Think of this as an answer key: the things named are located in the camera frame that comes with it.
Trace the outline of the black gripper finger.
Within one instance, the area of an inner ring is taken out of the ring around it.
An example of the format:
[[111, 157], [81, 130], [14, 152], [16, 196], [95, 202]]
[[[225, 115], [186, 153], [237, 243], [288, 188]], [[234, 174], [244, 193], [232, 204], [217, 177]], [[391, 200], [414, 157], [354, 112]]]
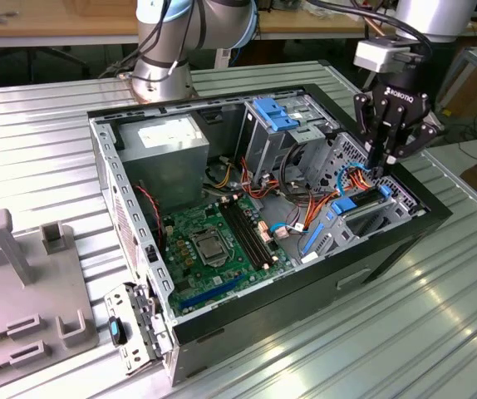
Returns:
[[401, 128], [399, 124], [391, 123], [386, 142], [386, 160], [383, 165], [383, 175], [389, 175], [393, 165], [423, 150], [439, 135], [439, 119], [430, 112], [410, 128]]
[[360, 131], [358, 140], [367, 152], [366, 168], [372, 177], [382, 177], [385, 164], [386, 131], [383, 122], [388, 100], [371, 93], [359, 93], [353, 97], [357, 125]]

